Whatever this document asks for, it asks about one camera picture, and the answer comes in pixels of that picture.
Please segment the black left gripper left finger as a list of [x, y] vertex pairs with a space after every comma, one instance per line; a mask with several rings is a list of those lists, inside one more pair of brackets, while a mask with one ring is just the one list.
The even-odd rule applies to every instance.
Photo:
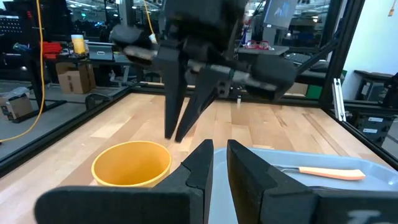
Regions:
[[175, 169], [164, 146], [131, 141], [93, 162], [95, 186], [57, 187], [36, 201], [37, 223], [208, 223], [213, 141], [204, 140]]

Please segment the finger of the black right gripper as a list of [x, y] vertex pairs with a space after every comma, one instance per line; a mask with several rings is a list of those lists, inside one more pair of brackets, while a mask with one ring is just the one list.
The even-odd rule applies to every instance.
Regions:
[[161, 43], [156, 56], [165, 91], [165, 138], [171, 139], [180, 116], [187, 82], [187, 59], [176, 42]]
[[181, 142], [201, 114], [218, 97], [219, 87], [226, 88], [231, 80], [231, 69], [222, 66], [207, 66], [199, 70], [195, 90], [183, 113], [175, 136], [176, 142]]

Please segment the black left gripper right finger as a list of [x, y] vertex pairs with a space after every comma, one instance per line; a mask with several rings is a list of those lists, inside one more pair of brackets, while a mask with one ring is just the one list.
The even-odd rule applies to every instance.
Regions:
[[397, 193], [307, 187], [235, 140], [228, 180], [239, 223], [397, 223]]

